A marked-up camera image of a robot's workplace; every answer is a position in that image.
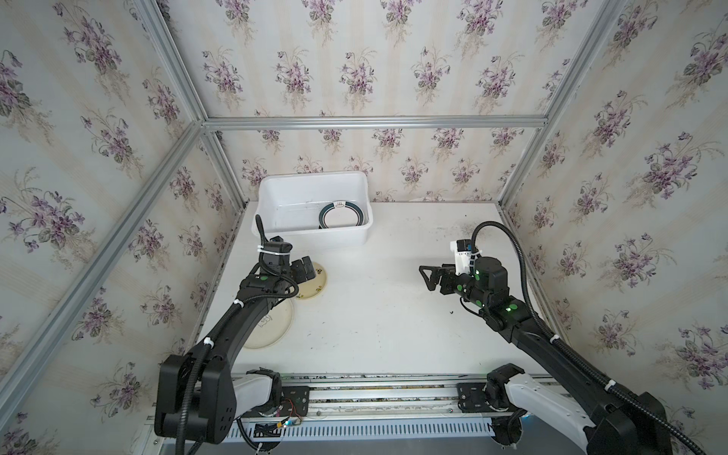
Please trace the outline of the small yellow floral plate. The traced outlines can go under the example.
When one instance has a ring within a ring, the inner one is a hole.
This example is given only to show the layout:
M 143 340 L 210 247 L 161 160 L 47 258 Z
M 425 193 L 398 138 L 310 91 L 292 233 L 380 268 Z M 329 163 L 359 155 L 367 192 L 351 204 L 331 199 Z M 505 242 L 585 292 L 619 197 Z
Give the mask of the small yellow floral plate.
M 327 283 L 327 274 L 324 267 L 317 262 L 313 262 L 313 267 L 316 272 L 314 279 L 303 282 L 299 285 L 299 293 L 297 298 L 299 300 L 310 300 L 317 297 L 324 290 Z

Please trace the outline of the large cream plate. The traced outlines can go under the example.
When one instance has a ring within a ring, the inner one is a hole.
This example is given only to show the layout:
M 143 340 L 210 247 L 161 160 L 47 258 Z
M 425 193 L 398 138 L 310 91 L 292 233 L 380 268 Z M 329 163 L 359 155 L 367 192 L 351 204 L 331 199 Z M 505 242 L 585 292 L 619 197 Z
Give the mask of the large cream plate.
M 280 303 L 259 321 L 244 348 L 258 350 L 275 344 L 290 328 L 294 315 L 295 308 L 292 301 Z

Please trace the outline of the green red rimmed plate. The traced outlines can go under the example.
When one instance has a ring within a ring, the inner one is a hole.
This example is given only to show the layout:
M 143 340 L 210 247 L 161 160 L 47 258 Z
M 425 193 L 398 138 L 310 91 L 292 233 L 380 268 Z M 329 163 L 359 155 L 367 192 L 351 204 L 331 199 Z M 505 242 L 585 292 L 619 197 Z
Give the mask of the green red rimmed plate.
M 365 223 L 363 210 L 354 202 L 333 201 L 322 208 L 318 214 L 321 229 L 359 227 Z

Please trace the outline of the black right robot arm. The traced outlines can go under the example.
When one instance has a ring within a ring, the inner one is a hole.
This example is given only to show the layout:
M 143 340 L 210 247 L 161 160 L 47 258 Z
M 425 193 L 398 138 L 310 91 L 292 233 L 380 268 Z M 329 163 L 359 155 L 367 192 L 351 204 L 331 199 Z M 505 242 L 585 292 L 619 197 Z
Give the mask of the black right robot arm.
M 598 371 L 552 332 L 528 301 L 512 296 L 502 263 L 481 257 L 466 271 L 456 265 L 419 272 L 430 291 L 456 295 L 477 306 L 477 317 L 506 342 L 543 367 L 565 390 L 536 383 L 525 369 L 508 363 L 491 371 L 481 392 L 465 392 L 459 405 L 480 404 L 508 411 L 496 441 L 508 446 L 521 437 L 519 419 L 536 415 L 587 454 L 669 454 L 672 433 L 662 403 L 648 392 L 637 395 Z

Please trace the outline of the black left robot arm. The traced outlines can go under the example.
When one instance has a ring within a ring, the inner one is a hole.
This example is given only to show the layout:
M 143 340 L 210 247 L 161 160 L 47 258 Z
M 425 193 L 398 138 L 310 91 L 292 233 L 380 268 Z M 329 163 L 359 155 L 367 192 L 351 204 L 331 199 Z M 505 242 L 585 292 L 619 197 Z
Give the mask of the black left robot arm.
M 229 309 L 208 335 L 161 366 L 155 400 L 155 434 L 174 440 L 177 454 L 193 454 L 204 443 L 219 444 L 235 420 L 249 411 L 277 411 L 282 402 L 278 373 L 259 368 L 233 379 L 232 366 L 259 322 L 298 295 L 313 280 L 309 257 L 293 261 L 292 244 L 263 239 L 256 265 L 242 280 Z

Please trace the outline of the white plastic bin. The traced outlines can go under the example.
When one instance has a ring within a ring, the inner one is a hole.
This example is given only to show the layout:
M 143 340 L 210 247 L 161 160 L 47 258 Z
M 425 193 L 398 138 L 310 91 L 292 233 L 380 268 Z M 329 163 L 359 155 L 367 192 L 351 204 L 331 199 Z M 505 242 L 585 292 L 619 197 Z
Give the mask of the white plastic bin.
M 365 223 L 321 229 L 320 211 L 339 200 L 357 204 L 364 212 Z M 373 227 L 368 179 L 358 171 L 269 176 L 259 188 L 255 215 L 261 218 L 267 236 L 280 236 L 298 250 L 362 246 Z

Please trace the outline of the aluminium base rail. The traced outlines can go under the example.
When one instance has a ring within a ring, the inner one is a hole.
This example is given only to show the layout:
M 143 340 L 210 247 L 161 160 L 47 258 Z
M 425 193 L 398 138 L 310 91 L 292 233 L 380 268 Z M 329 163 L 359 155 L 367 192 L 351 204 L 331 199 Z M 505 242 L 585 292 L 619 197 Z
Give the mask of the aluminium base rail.
M 307 425 L 342 421 L 436 421 L 501 418 L 515 404 L 491 392 L 500 379 L 488 375 L 281 375 L 277 411 L 257 409 L 237 419 L 273 423 L 299 419 Z

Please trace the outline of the aluminium frame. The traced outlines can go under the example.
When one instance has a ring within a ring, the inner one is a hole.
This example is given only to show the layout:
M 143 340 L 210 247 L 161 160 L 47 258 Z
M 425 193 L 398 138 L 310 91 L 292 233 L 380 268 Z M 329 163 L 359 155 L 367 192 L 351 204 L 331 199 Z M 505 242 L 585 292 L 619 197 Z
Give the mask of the aluminium frame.
M 490 201 L 524 140 L 476 144 L 487 51 L 532 82 L 492 116 L 546 119 L 610 1 L 5 1 L 1 5 L 1 413 L 34 346 L 145 186 L 187 140 L 131 258 L 168 281 L 200 227 L 212 265 L 238 198 L 267 174 L 360 171 L 377 201 Z

